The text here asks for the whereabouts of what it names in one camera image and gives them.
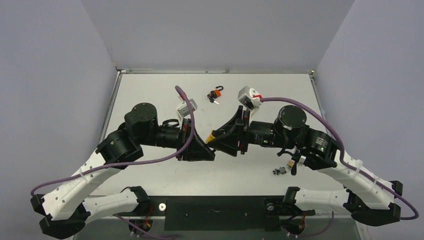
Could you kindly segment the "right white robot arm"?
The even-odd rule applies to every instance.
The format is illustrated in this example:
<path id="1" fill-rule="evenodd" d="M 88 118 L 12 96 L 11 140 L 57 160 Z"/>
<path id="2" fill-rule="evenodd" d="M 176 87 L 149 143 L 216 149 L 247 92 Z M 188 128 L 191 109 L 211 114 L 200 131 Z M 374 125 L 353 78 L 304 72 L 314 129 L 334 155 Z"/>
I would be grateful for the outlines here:
<path id="1" fill-rule="evenodd" d="M 379 227 L 399 222 L 401 207 L 395 203 L 403 185 L 399 181 L 379 182 L 359 160 L 340 161 L 341 147 L 327 133 L 307 125 L 307 116 L 298 106 L 282 107 L 274 122 L 252 121 L 249 110 L 239 106 L 235 115 L 213 130 L 206 144 L 231 156 L 244 154 L 249 145 L 278 148 L 290 154 L 287 169 L 292 175 L 297 165 L 325 174 L 342 184 L 342 190 L 307 190 L 290 186 L 282 199 L 290 215 L 307 211 L 349 214 L 355 221 Z"/>

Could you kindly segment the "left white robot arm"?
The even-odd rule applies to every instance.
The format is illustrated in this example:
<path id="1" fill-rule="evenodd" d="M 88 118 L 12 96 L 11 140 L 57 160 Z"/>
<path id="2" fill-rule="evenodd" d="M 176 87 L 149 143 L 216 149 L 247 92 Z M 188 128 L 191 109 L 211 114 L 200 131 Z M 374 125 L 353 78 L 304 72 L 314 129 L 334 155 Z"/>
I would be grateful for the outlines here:
<path id="1" fill-rule="evenodd" d="M 158 123 L 157 109 L 139 103 L 124 116 L 124 122 L 111 132 L 89 159 L 55 190 L 33 194 L 33 210 L 42 215 L 43 234 L 67 239 L 88 223 L 120 213 L 143 215 L 154 210 L 141 186 L 128 186 L 117 194 L 91 197 L 106 180 L 143 157 L 143 146 L 175 149 L 179 161 L 213 161 L 215 153 L 200 138 L 193 121 L 170 119 Z"/>

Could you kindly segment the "yellow padlock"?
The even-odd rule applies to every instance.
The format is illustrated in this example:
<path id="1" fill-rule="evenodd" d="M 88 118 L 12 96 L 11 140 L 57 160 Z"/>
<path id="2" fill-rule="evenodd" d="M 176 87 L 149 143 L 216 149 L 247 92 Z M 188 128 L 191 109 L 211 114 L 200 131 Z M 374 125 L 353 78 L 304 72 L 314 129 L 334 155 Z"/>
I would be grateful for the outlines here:
<path id="1" fill-rule="evenodd" d="M 215 131 L 214 130 L 212 130 L 211 132 L 210 132 L 210 134 L 208 135 L 208 137 L 206 138 L 206 140 L 205 140 L 205 143 L 206 144 L 209 144 L 209 142 L 211 142 L 212 140 L 214 140 L 216 137 L 215 137 Z"/>

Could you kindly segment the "brass long-shackle padlock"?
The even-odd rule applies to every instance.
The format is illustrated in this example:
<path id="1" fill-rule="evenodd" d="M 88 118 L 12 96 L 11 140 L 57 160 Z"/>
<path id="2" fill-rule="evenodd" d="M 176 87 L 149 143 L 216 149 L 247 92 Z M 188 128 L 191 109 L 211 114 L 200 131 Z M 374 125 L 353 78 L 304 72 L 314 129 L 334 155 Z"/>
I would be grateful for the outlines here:
<path id="1" fill-rule="evenodd" d="M 274 175 L 276 175 L 276 176 L 278 176 L 278 175 L 284 175 L 284 174 L 287 174 L 287 173 L 289 173 L 289 172 L 292 172 L 292 169 L 293 169 L 295 166 L 296 166 L 295 161 L 293 161 L 293 160 L 289 160 L 289 161 L 287 162 L 286 166 L 282 166 L 282 167 L 279 167 L 279 168 L 275 168 L 275 169 L 272 171 L 272 173 L 273 173 Z"/>

